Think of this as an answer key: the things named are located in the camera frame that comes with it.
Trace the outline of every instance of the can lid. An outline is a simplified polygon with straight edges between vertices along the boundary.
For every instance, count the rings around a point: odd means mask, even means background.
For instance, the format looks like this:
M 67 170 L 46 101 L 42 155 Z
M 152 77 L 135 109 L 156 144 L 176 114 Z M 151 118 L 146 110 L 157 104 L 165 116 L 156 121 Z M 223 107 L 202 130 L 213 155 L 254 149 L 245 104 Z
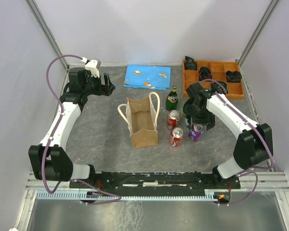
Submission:
M 172 133 L 173 133 L 173 136 L 175 138 L 181 138 L 184 135 L 184 132 L 183 132 L 183 130 L 181 128 L 174 128 L 172 130 Z
M 178 111 L 176 111 L 176 110 L 171 110 L 169 112 L 169 117 L 171 119 L 178 119 L 178 118 L 180 118 L 180 113 Z
M 202 124 L 194 124 L 194 130 L 197 132 L 203 132 L 204 126 Z

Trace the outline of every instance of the purple soda can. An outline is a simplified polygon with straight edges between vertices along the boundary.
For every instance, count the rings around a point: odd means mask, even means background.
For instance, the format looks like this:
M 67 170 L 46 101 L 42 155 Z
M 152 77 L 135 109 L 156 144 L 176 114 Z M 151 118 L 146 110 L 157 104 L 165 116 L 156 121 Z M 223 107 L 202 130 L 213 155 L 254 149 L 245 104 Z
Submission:
M 201 124 L 193 124 L 188 137 L 191 141 L 199 140 L 201 134 L 204 132 L 204 126 Z

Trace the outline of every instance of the green glass bottle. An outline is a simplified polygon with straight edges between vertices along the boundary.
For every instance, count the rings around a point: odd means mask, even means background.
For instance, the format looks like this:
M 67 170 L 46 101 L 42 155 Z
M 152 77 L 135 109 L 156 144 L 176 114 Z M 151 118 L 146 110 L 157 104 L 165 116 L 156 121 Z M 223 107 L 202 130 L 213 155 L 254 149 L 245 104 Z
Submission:
M 173 86 L 171 92 L 166 98 L 166 110 L 171 111 L 175 110 L 178 106 L 178 94 L 177 94 L 177 87 Z

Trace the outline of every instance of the red soda can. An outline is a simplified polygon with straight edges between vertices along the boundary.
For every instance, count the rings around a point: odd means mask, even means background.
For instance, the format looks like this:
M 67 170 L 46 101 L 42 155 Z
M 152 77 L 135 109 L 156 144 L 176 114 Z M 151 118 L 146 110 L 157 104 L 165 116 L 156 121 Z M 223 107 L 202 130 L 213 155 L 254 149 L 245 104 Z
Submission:
M 174 129 L 178 126 L 180 121 L 180 113 L 176 110 L 172 110 L 167 115 L 166 127 Z
M 170 133 L 169 143 L 172 147 L 178 147 L 181 145 L 184 137 L 184 132 L 181 128 L 174 128 Z

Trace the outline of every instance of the bottle label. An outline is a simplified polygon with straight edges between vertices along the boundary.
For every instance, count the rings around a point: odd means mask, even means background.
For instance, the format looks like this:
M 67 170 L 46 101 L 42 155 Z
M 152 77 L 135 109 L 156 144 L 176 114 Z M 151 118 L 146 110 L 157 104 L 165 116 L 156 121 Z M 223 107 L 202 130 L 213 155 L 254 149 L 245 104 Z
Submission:
M 178 100 L 178 96 L 176 96 L 176 95 L 168 96 L 168 100 L 170 100 L 172 103 L 175 103 Z

